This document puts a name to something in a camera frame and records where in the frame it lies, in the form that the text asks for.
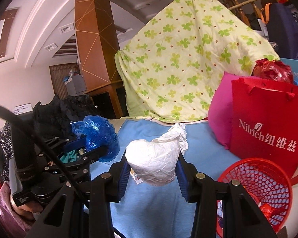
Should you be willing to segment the left hand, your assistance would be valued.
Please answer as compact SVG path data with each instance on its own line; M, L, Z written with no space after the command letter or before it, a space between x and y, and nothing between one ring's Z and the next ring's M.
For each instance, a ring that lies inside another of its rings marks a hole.
M23 204L21 206L17 206L13 200L13 197L10 196L10 202L12 209L21 217L24 219L27 219L29 221L35 220L35 215L40 214L43 211L43 207L37 203L37 202L28 202L26 204Z

